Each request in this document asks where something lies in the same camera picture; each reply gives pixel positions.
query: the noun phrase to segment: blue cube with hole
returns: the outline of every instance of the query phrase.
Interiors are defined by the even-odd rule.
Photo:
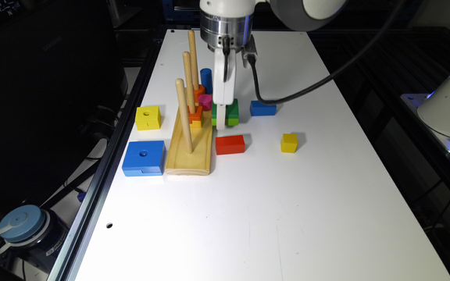
[[[161,176],[165,151],[163,140],[131,141],[124,156],[124,175]]]
[[[274,116],[277,105],[264,105],[259,101],[251,101],[249,111],[251,116]]]

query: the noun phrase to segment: blue block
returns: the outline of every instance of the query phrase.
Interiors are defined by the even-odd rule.
[[[210,69],[201,69],[201,83],[205,88],[206,94],[213,93],[213,76]]]
[[[131,141],[124,156],[125,176],[161,176],[164,171],[163,140]]]
[[[251,116],[274,116],[277,105],[264,105],[259,101],[251,101],[249,111]]]

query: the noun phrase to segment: red rectangular block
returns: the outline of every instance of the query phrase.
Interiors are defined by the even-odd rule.
[[[215,143],[217,155],[244,153],[245,151],[244,137],[242,135],[216,137]]]

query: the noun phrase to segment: small yellow cube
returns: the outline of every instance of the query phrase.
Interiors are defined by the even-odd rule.
[[[202,122],[201,121],[192,121],[192,123],[189,124],[190,128],[202,128]]]
[[[137,124],[138,130],[161,129],[161,112],[159,111],[159,106],[137,108],[134,122]]]
[[[280,150],[287,153],[295,153],[298,146],[298,137],[293,133],[285,133],[282,135],[280,142]]]

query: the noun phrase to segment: wooden peg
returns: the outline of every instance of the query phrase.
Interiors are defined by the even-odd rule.
[[[197,52],[195,48],[195,33],[193,30],[188,31],[188,44],[191,50],[191,68],[192,68],[192,85],[194,90],[199,90],[199,75],[197,71]]]
[[[184,139],[185,146],[187,148],[187,153],[192,153],[194,148],[192,147],[192,136],[191,136],[191,128],[188,121],[188,111],[187,111],[187,99],[185,98],[185,86],[184,81],[178,78],[175,81],[177,85],[177,94],[178,94],[178,105],[180,108],[180,119],[181,119],[181,127],[184,131]]]
[[[187,103],[188,111],[195,113],[194,88],[192,87],[191,54],[184,52],[185,80],[187,82]]]

